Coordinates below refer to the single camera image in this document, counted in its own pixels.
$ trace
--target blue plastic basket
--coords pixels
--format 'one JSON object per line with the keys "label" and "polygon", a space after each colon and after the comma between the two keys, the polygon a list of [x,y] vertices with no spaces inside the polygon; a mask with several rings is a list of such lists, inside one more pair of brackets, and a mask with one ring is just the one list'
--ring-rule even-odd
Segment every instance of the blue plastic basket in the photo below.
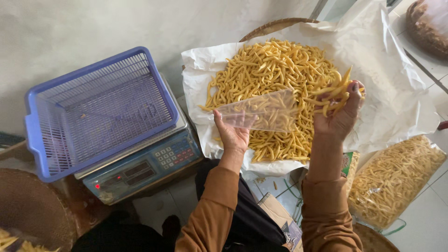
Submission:
{"label": "blue plastic basket", "polygon": [[25,104],[28,148],[44,182],[104,159],[179,118],[145,47],[32,87]]}

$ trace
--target scale keypad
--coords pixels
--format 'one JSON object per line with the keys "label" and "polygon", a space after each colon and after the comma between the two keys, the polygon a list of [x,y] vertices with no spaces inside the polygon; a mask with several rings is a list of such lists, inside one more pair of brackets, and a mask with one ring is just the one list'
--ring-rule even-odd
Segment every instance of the scale keypad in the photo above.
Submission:
{"label": "scale keypad", "polygon": [[194,153],[191,150],[188,141],[183,139],[182,141],[173,143],[168,147],[159,149],[156,153],[154,153],[154,156],[164,169],[168,169],[190,159],[191,157],[194,157]]}

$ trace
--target fried snack stick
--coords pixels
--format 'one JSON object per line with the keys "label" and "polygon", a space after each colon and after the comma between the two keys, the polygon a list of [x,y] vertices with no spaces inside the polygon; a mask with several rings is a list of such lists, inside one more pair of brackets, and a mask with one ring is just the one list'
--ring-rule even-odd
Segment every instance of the fried snack stick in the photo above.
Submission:
{"label": "fried snack stick", "polygon": [[[323,106],[322,109],[317,109],[314,111],[314,113],[323,113],[323,116],[328,117],[328,112],[334,111],[334,115],[345,106],[350,96],[350,93],[347,92],[347,87],[352,82],[351,80],[349,80],[351,71],[352,66],[347,70],[347,72],[345,72],[342,78],[340,77],[340,75],[338,75],[336,81],[334,81],[330,85],[330,87],[325,87],[319,91],[314,91],[311,93],[314,96],[329,93],[329,95],[323,98],[322,101],[314,101],[315,105]],[[364,88],[360,88],[359,91],[362,95],[361,99],[365,99],[364,96],[366,95],[366,93],[364,92]]]}

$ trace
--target pile of yellow snacks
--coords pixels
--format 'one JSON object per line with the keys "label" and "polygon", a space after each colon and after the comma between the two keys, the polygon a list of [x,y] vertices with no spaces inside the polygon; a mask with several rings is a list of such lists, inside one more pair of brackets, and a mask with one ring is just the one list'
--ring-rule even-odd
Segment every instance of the pile of yellow snacks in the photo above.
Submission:
{"label": "pile of yellow snacks", "polygon": [[[0,251],[5,251],[7,247],[13,244],[18,237],[11,236],[7,231],[0,228]],[[31,242],[24,241],[22,246],[17,250],[17,252],[51,252],[44,248],[43,246],[33,247]]]}
{"label": "pile of yellow snacks", "polygon": [[[330,111],[340,110],[349,98],[346,90],[351,82],[351,68],[341,77],[318,47],[277,39],[244,45],[233,59],[227,60],[226,70],[212,76],[206,104],[200,107],[211,111],[225,104],[289,88],[298,102],[297,130],[290,133],[251,130],[249,147],[255,150],[252,162],[290,159],[305,163],[309,160],[314,136],[314,105],[323,106],[316,112],[325,116]],[[329,92],[329,96],[317,101],[316,97],[325,92]]]}
{"label": "pile of yellow snacks", "polygon": [[424,135],[377,152],[356,174],[350,211],[367,224],[388,228],[445,160]]}

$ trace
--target woven bamboo tray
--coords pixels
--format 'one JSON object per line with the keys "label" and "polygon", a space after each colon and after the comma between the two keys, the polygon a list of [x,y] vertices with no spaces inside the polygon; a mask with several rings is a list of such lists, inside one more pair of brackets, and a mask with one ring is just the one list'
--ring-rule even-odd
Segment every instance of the woven bamboo tray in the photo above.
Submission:
{"label": "woven bamboo tray", "polygon": [[386,237],[367,226],[356,223],[353,231],[361,239],[364,252],[400,252]]}
{"label": "woven bamboo tray", "polygon": [[76,223],[66,198],[36,175],[0,168],[0,226],[18,230],[33,245],[69,252],[76,241]]}
{"label": "woven bamboo tray", "polygon": [[240,40],[240,42],[247,41],[249,39],[253,39],[255,37],[268,35],[270,33],[276,32],[278,30],[282,30],[286,27],[290,27],[291,25],[297,24],[297,23],[319,23],[319,21],[309,18],[301,18],[301,17],[290,17],[290,18],[284,18],[280,20],[275,20],[272,22],[269,22],[263,26],[258,27],[257,29],[251,31],[248,35],[244,36]]}

